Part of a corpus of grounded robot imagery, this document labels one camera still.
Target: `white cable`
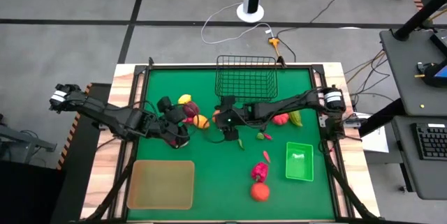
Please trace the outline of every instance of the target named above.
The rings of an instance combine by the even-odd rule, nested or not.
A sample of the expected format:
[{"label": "white cable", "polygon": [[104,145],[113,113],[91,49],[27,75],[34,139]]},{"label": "white cable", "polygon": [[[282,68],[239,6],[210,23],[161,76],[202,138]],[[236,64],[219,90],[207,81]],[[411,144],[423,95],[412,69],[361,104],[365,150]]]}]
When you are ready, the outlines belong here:
[{"label": "white cable", "polygon": [[267,27],[268,27],[269,30],[270,30],[270,34],[272,35],[272,37],[274,37],[274,36],[273,36],[273,30],[272,30],[272,27],[270,27],[269,24],[266,24],[266,23],[264,23],[264,22],[261,22],[261,23],[258,23],[257,25],[255,25],[254,27],[252,27],[252,28],[250,28],[250,29],[247,29],[246,31],[242,32],[238,37],[235,37],[235,38],[227,38],[227,39],[223,39],[223,40],[218,40],[218,41],[216,41],[216,42],[207,42],[207,41],[203,38],[203,30],[205,29],[205,27],[207,26],[207,23],[211,20],[211,18],[212,18],[213,16],[219,14],[220,12],[222,12],[223,10],[225,10],[225,9],[227,9],[227,8],[231,8],[231,7],[233,7],[233,6],[240,5],[240,4],[241,4],[241,3],[234,3],[233,5],[226,6],[225,8],[222,8],[221,10],[217,11],[216,13],[210,15],[210,17],[209,17],[209,18],[206,20],[206,22],[204,23],[204,25],[203,25],[203,27],[202,27],[202,30],[200,31],[200,36],[202,37],[202,41],[203,41],[204,43],[206,43],[206,44],[217,44],[217,43],[223,43],[223,42],[226,42],[226,41],[228,41],[228,40],[236,40],[236,39],[241,38],[245,33],[254,30],[257,26],[259,26],[259,25],[261,25],[261,24],[267,25]]}]

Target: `black wire basket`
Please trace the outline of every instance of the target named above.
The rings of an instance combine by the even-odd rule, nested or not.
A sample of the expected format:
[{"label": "black wire basket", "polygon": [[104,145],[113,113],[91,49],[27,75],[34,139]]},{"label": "black wire basket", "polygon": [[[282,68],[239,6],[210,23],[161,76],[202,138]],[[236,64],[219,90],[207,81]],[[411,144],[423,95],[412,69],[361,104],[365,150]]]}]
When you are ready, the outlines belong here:
[{"label": "black wire basket", "polygon": [[277,65],[273,57],[218,56],[216,95],[238,102],[269,101],[278,96]]}]

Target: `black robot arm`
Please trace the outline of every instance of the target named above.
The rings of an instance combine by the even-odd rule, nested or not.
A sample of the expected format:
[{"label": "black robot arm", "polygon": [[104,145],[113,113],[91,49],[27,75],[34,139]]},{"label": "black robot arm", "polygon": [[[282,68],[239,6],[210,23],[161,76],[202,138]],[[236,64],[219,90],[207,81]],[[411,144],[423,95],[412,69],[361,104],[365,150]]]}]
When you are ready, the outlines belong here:
[{"label": "black robot arm", "polygon": [[110,132],[123,140],[137,137],[163,139],[172,148],[180,148],[189,141],[186,118],[182,109],[172,105],[168,97],[163,97],[157,107],[162,116],[133,107],[117,107],[89,97],[75,84],[58,84],[50,99],[50,110],[77,111],[99,124],[108,126]]},{"label": "black robot arm", "polygon": [[342,115],[346,111],[342,91],[335,87],[317,88],[303,94],[273,103],[245,103],[241,108],[234,106],[234,96],[224,96],[220,110],[215,116],[217,128],[223,131],[226,140],[237,140],[239,134],[235,126],[251,126],[264,131],[273,116],[301,109],[314,109],[328,115],[326,129],[331,133],[329,139],[336,140],[336,133],[342,133]]}]

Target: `computer keyboard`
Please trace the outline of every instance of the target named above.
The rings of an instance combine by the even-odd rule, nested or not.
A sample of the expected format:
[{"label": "computer keyboard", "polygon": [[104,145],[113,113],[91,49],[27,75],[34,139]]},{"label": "computer keyboard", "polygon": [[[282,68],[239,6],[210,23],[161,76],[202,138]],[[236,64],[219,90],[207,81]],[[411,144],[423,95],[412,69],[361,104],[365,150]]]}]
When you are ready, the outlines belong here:
[{"label": "computer keyboard", "polygon": [[447,128],[443,124],[411,124],[419,157],[447,160]]}]

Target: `wooden table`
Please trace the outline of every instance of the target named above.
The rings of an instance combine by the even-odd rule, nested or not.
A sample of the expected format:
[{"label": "wooden table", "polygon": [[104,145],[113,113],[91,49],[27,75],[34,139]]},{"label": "wooden table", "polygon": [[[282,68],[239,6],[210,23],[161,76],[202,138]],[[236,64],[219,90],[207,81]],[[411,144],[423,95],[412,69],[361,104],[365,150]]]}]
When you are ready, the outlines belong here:
[{"label": "wooden table", "polygon": [[[323,65],[325,71],[325,81],[327,85],[330,86],[332,84],[335,84],[338,88],[341,88],[344,93],[344,100],[347,107],[345,115],[347,116],[353,113],[342,65],[340,63],[296,63],[296,65],[311,64]],[[119,107],[128,105],[134,68],[135,64],[117,65],[113,78],[112,88],[110,90],[110,96],[108,100],[109,103]],[[316,81],[317,85],[319,85],[319,75],[316,75]],[[137,88],[137,96],[135,96],[136,98],[140,97],[139,91],[141,90],[141,85],[142,82],[139,82]],[[346,128],[345,133],[349,136],[359,137],[358,131],[352,128]],[[102,144],[111,138],[112,136],[110,132],[102,132],[98,144]],[[369,177],[368,166],[365,160],[362,142],[346,138],[340,140],[339,143],[342,150],[344,167],[346,170],[346,176],[349,186],[353,189],[354,193],[358,196],[360,201],[369,209],[369,211],[376,216],[379,216],[379,208],[377,207],[374,189],[372,187],[371,178]],[[108,191],[112,188],[117,165],[119,146],[120,141],[111,142],[110,144],[102,147],[96,153],[93,168],[91,170],[91,176],[89,179],[89,185],[87,188],[87,194],[85,196],[84,206],[82,208],[81,218],[88,217],[90,214],[92,214],[97,206],[102,202],[104,197],[107,195]],[[332,159],[336,164],[333,152]],[[335,183],[337,186],[337,197],[340,211],[342,213],[342,216],[347,216],[343,192],[338,186],[337,182]],[[122,208],[123,194],[124,186],[122,187],[118,196],[117,209]],[[115,216],[119,217],[119,215],[120,211],[116,211]]]}]

